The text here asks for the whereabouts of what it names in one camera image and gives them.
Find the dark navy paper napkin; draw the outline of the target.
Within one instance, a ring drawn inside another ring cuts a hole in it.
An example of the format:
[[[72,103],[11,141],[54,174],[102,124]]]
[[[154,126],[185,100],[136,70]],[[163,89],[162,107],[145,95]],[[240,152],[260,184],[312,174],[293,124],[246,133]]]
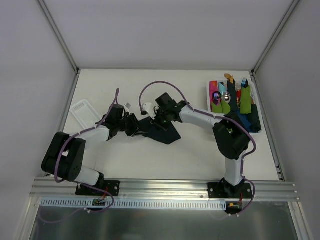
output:
[[[140,130],[146,131],[147,134],[142,135],[145,138],[152,139],[156,142],[170,145],[181,139],[181,135],[172,123],[169,123],[167,131],[158,130],[152,125],[152,119],[150,117],[144,118],[139,121]]]

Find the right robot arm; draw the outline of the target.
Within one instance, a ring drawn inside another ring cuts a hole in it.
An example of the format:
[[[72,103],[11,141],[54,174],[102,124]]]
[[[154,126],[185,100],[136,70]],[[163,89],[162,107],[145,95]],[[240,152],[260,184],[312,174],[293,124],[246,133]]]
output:
[[[250,137],[236,114],[214,116],[211,113],[191,107],[186,101],[176,102],[168,93],[158,97],[157,106],[150,115],[150,132],[147,136],[167,145],[181,136],[172,124],[191,124],[212,131],[218,150],[225,157],[225,175],[216,191],[235,198],[242,191],[245,180],[242,177],[241,155],[249,147]]]

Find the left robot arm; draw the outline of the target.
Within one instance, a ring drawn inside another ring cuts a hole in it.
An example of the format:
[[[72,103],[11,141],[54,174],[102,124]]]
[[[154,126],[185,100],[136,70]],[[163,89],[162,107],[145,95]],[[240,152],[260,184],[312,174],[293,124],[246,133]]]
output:
[[[128,137],[147,133],[136,115],[125,111],[119,104],[112,105],[107,114],[94,126],[74,134],[57,132],[44,156],[41,169],[54,176],[57,183],[63,181],[87,185],[93,195],[104,191],[103,174],[83,166],[85,151],[107,142],[119,132]]]

